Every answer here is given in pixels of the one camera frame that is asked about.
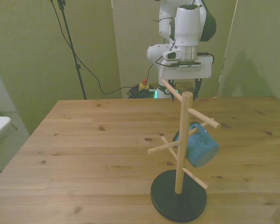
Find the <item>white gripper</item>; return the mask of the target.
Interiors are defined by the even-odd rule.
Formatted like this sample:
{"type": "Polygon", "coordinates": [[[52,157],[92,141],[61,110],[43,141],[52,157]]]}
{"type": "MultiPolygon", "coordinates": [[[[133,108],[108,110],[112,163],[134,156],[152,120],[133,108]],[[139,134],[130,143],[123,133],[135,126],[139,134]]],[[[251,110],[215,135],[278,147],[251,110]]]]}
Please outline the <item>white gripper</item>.
{"type": "MultiPolygon", "coordinates": [[[[160,78],[196,78],[195,88],[193,91],[193,100],[198,97],[202,78],[209,78],[211,76],[212,57],[211,56],[199,56],[193,63],[186,65],[179,65],[178,67],[160,66],[160,78]]],[[[172,101],[175,100],[173,89],[176,93],[176,83],[174,80],[168,80],[168,90],[172,101]]]]}

